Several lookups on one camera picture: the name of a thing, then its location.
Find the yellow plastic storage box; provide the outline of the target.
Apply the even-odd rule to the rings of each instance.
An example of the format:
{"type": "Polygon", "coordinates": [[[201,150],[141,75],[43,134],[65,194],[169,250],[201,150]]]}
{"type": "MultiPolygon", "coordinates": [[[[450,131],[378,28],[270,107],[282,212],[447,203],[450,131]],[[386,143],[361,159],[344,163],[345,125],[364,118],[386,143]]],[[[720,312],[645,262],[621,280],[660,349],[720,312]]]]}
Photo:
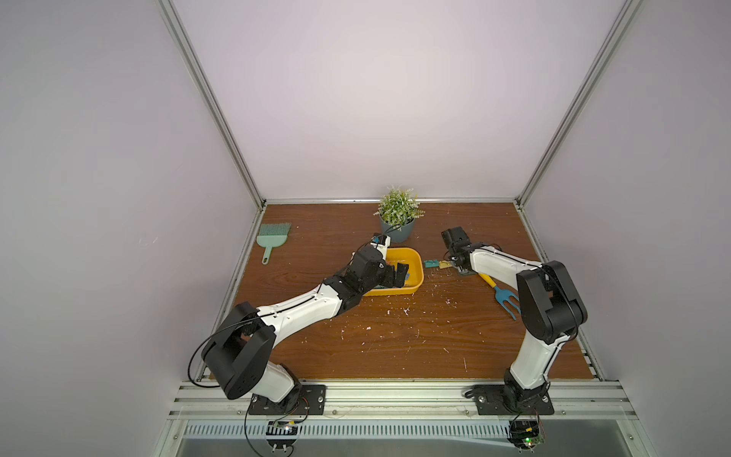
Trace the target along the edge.
{"type": "Polygon", "coordinates": [[[378,287],[367,293],[367,296],[409,295],[418,291],[424,282],[425,273],[421,255],[411,248],[389,248],[386,251],[386,262],[393,267],[398,264],[409,266],[405,276],[405,284],[400,288],[378,287]]]}

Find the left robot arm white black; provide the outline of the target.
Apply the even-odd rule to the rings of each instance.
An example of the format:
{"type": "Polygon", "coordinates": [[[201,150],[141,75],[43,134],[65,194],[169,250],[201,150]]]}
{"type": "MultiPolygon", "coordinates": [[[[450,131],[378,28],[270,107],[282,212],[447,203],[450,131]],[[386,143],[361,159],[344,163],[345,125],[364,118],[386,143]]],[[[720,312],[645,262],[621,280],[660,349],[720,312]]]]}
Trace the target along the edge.
{"type": "Polygon", "coordinates": [[[302,384],[270,361],[273,350],[295,333],[352,310],[373,289],[405,287],[409,264],[390,263],[387,254],[387,247],[367,244],[311,291],[260,308],[248,302],[235,306],[201,348],[201,358],[226,398],[250,393],[294,409],[302,384]]]}

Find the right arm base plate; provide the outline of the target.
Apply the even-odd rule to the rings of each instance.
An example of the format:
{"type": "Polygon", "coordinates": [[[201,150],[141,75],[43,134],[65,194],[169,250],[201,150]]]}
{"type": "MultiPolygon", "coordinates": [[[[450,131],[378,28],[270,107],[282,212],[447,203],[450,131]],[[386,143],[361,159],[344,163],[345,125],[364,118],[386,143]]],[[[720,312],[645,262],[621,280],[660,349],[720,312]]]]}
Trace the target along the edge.
{"type": "Polygon", "coordinates": [[[477,407],[479,415],[553,415],[554,405],[547,386],[523,390],[514,385],[475,385],[463,393],[477,407]]]}

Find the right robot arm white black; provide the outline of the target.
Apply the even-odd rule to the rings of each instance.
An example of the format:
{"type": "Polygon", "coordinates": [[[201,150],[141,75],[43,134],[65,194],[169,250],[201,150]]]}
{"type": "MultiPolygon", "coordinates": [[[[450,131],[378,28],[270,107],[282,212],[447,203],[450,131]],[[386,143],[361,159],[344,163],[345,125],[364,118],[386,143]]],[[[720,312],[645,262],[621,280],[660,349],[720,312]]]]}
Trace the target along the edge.
{"type": "Polygon", "coordinates": [[[516,289],[525,338],[504,377],[504,398],[515,407],[547,396],[548,375],[561,349],[576,339],[588,313],[567,267],[538,263],[485,243],[463,228],[442,232],[448,258],[460,272],[486,275],[516,289]]]}

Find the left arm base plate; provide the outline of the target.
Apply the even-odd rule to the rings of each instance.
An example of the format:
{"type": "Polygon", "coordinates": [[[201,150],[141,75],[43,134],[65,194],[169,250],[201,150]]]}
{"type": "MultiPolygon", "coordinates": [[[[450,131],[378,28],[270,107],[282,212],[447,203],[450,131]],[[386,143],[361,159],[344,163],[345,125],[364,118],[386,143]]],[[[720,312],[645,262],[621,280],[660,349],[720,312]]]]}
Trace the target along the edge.
{"type": "Polygon", "coordinates": [[[260,416],[320,416],[324,414],[326,400],[326,385],[296,385],[280,402],[273,402],[262,395],[253,394],[249,414],[260,416]]]}

